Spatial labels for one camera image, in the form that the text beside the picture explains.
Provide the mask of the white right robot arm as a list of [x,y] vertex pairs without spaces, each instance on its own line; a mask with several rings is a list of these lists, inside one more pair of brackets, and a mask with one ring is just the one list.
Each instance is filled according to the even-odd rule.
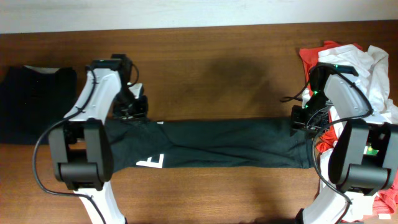
[[[397,172],[397,125],[374,111],[369,98],[356,84],[354,67],[318,62],[305,86],[312,91],[302,105],[293,106],[292,131],[306,131],[312,138],[311,157],[325,188],[313,203],[301,209],[296,223],[342,223],[354,202],[353,195],[373,196],[389,189]],[[315,149],[320,136],[342,124],[323,176]]]

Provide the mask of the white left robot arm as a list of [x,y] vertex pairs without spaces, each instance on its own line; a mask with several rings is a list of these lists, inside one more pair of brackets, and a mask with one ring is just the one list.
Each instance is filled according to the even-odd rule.
[[73,108],[49,131],[55,178],[80,197],[93,223],[127,222],[111,187],[114,160],[104,125],[109,112],[119,121],[146,120],[144,87],[130,81],[136,71],[124,54],[92,61]]

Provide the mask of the dark green t-shirt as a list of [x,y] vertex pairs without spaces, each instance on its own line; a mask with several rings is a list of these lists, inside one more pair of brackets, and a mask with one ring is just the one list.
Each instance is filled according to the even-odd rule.
[[114,170],[128,167],[313,167],[312,140],[287,118],[222,121],[108,120]]

